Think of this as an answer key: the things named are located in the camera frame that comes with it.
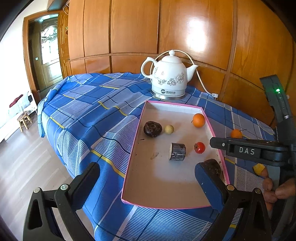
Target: power cord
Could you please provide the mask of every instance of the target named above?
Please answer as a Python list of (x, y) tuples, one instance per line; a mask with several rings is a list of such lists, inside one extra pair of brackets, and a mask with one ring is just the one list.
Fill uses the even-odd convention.
[[(174, 51), (177, 51), (177, 52), (181, 52), (181, 53), (183, 53), (183, 54), (186, 54), (186, 55), (188, 56), (188, 58), (190, 59), (191, 63), (192, 63), (192, 64), (195, 64), (195, 63), (193, 62), (192, 58), (191, 58), (187, 53), (185, 53), (185, 52), (183, 52), (183, 51), (181, 51), (181, 50), (177, 50), (177, 49), (174, 49)], [(168, 52), (170, 52), (170, 50), (163, 52), (163, 53), (160, 54), (158, 57), (156, 57), (155, 60), (157, 60), (161, 55), (163, 55), (163, 54), (165, 54), (165, 53), (168, 53)], [(150, 67), (150, 75), (152, 74), (151, 71), (152, 71), (152, 64), (151, 64), (151, 67)], [(211, 96), (214, 97), (214, 98), (218, 98), (218, 94), (216, 94), (216, 93), (210, 93), (210, 92), (207, 91), (207, 89), (206, 89), (205, 86), (203, 85), (203, 82), (202, 82), (202, 80), (201, 80), (201, 78), (200, 78), (200, 75), (199, 75), (197, 69), (196, 69), (196, 73), (197, 73), (198, 79), (200, 80), (200, 83), (201, 83), (203, 89), (205, 90), (205, 92), (207, 92), (209, 95), (211, 95)]]

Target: dark brown water chestnut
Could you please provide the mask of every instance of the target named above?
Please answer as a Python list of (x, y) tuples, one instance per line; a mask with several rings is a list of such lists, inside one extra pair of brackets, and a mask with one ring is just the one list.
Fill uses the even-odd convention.
[(154, 121), (148, 121), (144, 125), (144, 133), (150, 137), (159, 136), (162, 130), (161, 124)]

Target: tray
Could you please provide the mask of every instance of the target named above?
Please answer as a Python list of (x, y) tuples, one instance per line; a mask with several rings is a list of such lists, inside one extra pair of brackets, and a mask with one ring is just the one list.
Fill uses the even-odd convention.
[[(193, 115), (204, 115), (206, 124), (196, 128)], [(155, 138), (147, 136), (143, 127), (147, 121), (162, 125), (162, 133)], [(174, 132), (164, 132), (173, 125)], [(214, 158), (220, 164), (225, 184), (229, 178), (220, 150), (210, 147), (215, 134), (203, 109), (197, 106), (159, 101), (146, 101), (128, 162), (121, 199), (124, 203), (157, 209), (188, 209), (210, 206), (198, 184), (194, 168), (197, 163)], [(186, 156), (183, 161), (169, 161), (170, 144), (183, 143)], [(194, 151), (194, 143), (203, 142), (202, 154)]]

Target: striped fabric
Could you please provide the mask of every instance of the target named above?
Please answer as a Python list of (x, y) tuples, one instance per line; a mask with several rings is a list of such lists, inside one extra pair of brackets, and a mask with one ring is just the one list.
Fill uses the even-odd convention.
[[(157, 210), (121, 201), (144, 103), (159, 101), (150, 91), (151, 84), (141, 74), (79, 74), (64, 79), (38, 105), (40, 136), (47, 136), (72, 177), (90, 162), (100, 165), (100, 178), (83, 207), (96, 240), (198, 241), (217, 216), (211, 207)], [(237, 128), (243, 130), (244, 138), (273, 140), (268, 126), (192, 86), (175, 102), (202, 107), (218, 137), (227, 137)], [(252, 162), (229, 156), (225, 160), (230, 182), (239, 190), (262, 189)], [(240, 214), (237, 210), (231, 230)]]

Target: orange fruit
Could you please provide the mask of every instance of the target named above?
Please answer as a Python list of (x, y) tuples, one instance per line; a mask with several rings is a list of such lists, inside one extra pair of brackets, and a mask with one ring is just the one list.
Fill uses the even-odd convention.
[(192, 123), (195, 127), (200, 128), (200, 127), (204, 126), (204, 124), (205, 124), (205, 117), (200, 113), (195, 114), (193, 116)]
[(234, 129), (230, 133), (230, 137), (231, 138), (239, 138), (239, 139), (241, 139), (242, 138), (242, 132), (240, 130), (238, 130), (238, 129)]

